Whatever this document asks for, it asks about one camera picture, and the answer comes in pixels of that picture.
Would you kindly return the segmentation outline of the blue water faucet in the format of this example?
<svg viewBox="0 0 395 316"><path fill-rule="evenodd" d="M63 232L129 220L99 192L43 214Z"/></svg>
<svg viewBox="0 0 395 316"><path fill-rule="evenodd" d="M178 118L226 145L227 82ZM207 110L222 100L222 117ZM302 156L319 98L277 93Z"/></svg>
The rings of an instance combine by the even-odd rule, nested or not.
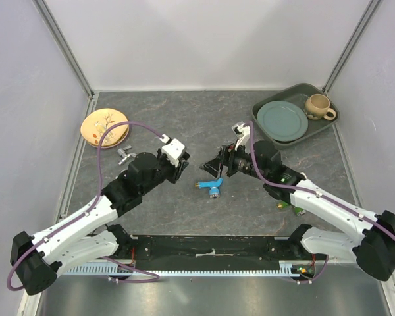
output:
<svg viewBox="0 0 395 316"><path fill-rule="evenodd" d="M220 197L220 186L222 183L223 179L218 178L212 181L199 181L195 184L195 187L199 189L207 188L209 190L209 197L211 199L216 199Z"/></svg>

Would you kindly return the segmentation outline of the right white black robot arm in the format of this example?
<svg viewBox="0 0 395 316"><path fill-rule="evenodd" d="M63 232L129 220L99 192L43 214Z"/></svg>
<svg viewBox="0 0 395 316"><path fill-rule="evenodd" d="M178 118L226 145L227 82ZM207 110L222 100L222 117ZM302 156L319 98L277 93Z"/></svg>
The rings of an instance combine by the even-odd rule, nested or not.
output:
<svg viewBox="0 0 395 316"><path fill-rule="evenodd" d="M240 172L258 178L271 197L309 211L338 229L329 232L299 226L288 243L292 257L303 259L312 253L345 259L379 281L387 281L395 271L395 214L387 210L377 214L326 192L287 167L271 142L258 141L249 153L244 145L224 145L200 169L214 177L226 171L227 176Z"/></svg>

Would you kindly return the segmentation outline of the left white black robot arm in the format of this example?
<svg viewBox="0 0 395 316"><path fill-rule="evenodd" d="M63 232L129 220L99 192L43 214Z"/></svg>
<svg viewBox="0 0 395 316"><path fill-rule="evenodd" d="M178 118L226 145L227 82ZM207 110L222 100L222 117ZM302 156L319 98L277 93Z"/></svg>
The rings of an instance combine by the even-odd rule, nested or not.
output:
<svg viewBox="0 0 395 316"><path fill-rule="evenodd" d="M33 235L18 233L12 241L9 273L21 282L18 289L33 296L77 265L100 257L129 256L130 238L123 228L114 226L95 237L89 234L133 210L144 195L164 181L176 183L189 158L189 153L182 150L172 162L166 147L156 155L139 153L127 169L106 187L100 187L87 205L66 219Z"/></svg>

